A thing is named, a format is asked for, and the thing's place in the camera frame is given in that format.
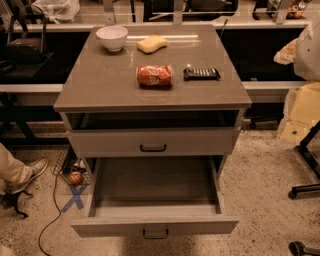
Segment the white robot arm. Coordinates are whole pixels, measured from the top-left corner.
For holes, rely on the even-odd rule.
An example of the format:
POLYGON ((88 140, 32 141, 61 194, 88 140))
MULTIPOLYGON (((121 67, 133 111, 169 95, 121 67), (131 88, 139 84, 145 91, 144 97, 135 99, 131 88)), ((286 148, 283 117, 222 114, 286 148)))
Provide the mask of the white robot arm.
POLYGON ((315 17, 273 60, 278 64, 293 64, 294 73, 307 81, 320 81, 320 17, 315 17))

